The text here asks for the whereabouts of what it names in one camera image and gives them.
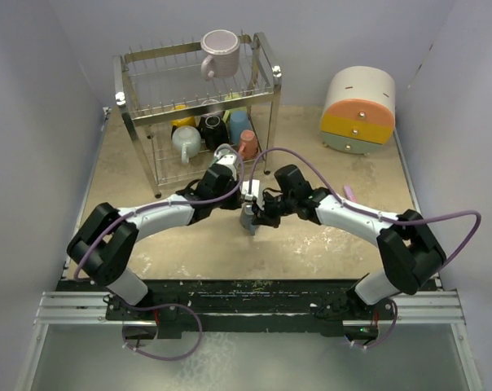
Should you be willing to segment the grey mug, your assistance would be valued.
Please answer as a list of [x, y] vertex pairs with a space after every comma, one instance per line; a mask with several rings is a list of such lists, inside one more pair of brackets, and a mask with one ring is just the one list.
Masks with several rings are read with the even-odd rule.
[[239, 216], [240, 225], [251, 235], [254, 236], [257, 232], [258, 226], [253, 224], [255, 215], [251, 204], [244, 204]]

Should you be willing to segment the terracotta mug white inside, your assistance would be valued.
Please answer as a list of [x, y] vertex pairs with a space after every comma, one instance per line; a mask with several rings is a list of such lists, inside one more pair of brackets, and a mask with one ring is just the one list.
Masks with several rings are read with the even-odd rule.
[[251, 160], [257, 156], [258, 140], [252, 130], [243, 130], [240, 134], [238, 153], [243, 160]]

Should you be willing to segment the black mug cream inside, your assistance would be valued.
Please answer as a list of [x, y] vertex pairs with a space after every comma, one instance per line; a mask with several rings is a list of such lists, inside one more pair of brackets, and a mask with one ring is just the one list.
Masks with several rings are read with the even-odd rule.
[[220, 145], [230, 142], [226, 124], [220, 116], [211, 115], [201, 118], [200, 132], [205, 146], [215, 151]]

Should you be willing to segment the blue cup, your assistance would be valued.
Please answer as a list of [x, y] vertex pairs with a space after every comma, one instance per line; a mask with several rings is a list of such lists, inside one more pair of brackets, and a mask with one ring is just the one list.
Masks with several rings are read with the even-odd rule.
[[231, 143], [238, 145], [242, 132], [251, 129], [251, 123], [246, 111], [232, 112], [229, 118], [229, 127]]

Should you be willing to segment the yellow mug black handle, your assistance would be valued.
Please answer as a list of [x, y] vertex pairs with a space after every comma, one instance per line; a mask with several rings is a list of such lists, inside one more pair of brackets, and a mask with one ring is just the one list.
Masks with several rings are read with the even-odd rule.
[[[187, 105], [186, 104], [176, 104], [174, 106], [174, 110], [183, 110], [183, 109], [186, 109], [187, 108]], [[196, 124], [196, 121], [195, 121], [195, 118], [193, 116], [186, 116], [186, 117], [183, 117], [183, 118], [178, 118], [178, 119], [175, 119], [175, 120], [172, 120], [170, 122], [170, 124], [172, 126], [175, 126], [176, 128], [178, 127], [181, 127], [181, 126], [192, 126], [192, 127], [196, 127], [197, 124]]]

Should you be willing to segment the lilac mug black handle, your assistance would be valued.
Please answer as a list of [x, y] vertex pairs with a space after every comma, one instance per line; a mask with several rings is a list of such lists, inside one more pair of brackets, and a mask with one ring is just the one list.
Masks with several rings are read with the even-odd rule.
[[202, 102], [202, 105], [204, 106], [212, 105], [212, 104], [220, 104], [220, 101], [217, 99], [206, 99]]

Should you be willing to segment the teal cup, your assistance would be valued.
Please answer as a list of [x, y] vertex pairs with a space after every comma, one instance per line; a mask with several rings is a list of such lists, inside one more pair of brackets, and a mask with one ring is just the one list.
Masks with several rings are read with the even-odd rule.
[[219, 160], [222, 156], [225, 156], [227, 155], [228, 153], [230, 153], [232, 147], [227, 144], [227, 143], [223, 143], [221, 145], [219, 145], [216, 150], [214, 151], [213, 153], [213, 156]]

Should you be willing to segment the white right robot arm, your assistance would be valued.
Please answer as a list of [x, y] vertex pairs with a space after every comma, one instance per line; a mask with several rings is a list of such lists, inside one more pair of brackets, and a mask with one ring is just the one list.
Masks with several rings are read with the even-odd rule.
[[295, 165], [275, 172], [279, 189], [262, 192], [253, 203], [253, 224], [279, 227], [281, 218], [301, 220], [345, 231], [375, 245], [382, 268], [362, 277], [350, 290], [347, 306], [357, 319], [376, 310], [376, 303], [398, 293], [414, 295], [446, 262], [446, 254], [430, 228], [418, 224], [412, 209], [382, 213], [336, 197], [326, 187], [312, 188]]

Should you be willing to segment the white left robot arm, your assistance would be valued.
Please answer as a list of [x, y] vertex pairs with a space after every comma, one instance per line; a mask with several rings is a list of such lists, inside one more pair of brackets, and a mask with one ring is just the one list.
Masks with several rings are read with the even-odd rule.
[[99, 204], [67, 246], [77, 269], [122, 299], [134, 319], [146, 318], [154, 306], [152, 290], [128, 267], [135, 244], [170, 228], [196, 224], [214, 209], [240, 206], [240, 180], [229, 165], [211, 165], [195, 184], [155, 204], [121, 209]]

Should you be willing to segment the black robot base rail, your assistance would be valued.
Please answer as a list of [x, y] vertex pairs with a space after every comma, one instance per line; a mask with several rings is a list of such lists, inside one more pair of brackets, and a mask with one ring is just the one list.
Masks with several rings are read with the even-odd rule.
[[130, 309], [103, 288], [64, 280], [60, 292], [100, 292], [108, 320], [155, 323], [158, 337], [184, 332], [314, 333], [375, 340], [378, 323], [394, 320], [389, 299], [365, 305], [352, 279], [204, 279], [146, 282], [152, 294]]

